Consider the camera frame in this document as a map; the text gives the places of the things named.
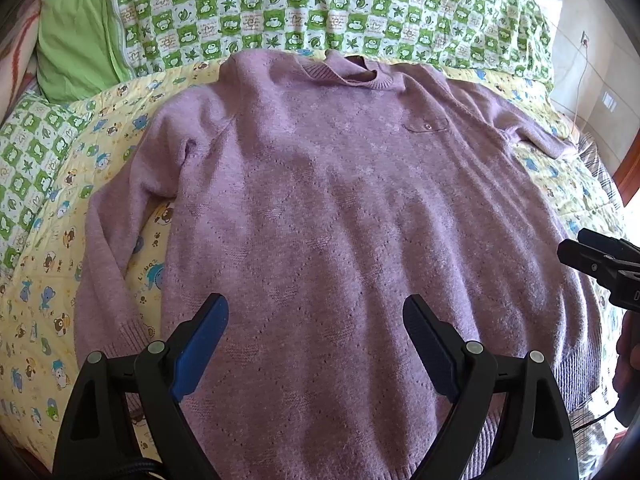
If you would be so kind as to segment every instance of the green pillow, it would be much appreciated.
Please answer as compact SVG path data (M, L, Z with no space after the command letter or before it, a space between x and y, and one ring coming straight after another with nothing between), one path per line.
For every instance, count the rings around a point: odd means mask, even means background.
M86 121L25 92L0 128L0 280L10 280L45 196Z
M111 0L42 0L38 83L50 102L91 97L133 74L126 68Z

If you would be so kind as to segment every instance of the sweater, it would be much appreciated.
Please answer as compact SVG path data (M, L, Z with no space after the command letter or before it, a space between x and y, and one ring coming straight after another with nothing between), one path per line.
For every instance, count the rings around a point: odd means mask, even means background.
M541 351L573 409L598 384L598 307L558 262L566 232L513 155L519 140L575 153L429 66L239 52L215 84L158 110L92 196L79 363L148 343L124 274L150 213L175 199L162 336L210 293L228 299L226 332L181 403L223 479L409 478L450 407L402 325L413 293L491 352Z

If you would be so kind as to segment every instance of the neckline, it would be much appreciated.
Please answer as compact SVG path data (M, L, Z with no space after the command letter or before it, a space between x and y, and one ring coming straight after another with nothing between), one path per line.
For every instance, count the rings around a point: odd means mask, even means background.
M345 86L374 90L391 89L394 86L393 76L380 63L362 56L344 57L337 50L327 50L324 61L304 56L296 56L296 58L305 72L316 80L333 81Z

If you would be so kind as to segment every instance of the white cable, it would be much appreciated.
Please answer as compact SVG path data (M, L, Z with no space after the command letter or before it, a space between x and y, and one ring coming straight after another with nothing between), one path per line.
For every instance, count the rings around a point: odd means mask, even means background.
M589 66L589 45L584 45L584 59L586 63L584 64L584 70L582 71L582 75L580 76L580 81L578 81L578 90L575 95L575 114L574 114L574 123L571 125L571 133L569 134L569 139L574 138L574 129L575 129L575 121L578 119L578 103L580 102L580 85L582 84L582 78L584 77L585 72L587 72L587 67Z

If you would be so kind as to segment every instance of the wooden door frame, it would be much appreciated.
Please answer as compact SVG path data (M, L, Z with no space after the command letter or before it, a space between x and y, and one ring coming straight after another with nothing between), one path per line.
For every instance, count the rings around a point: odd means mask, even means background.
M618 186L622 203L626 206L640 188L640 131L613 174L613 182Z

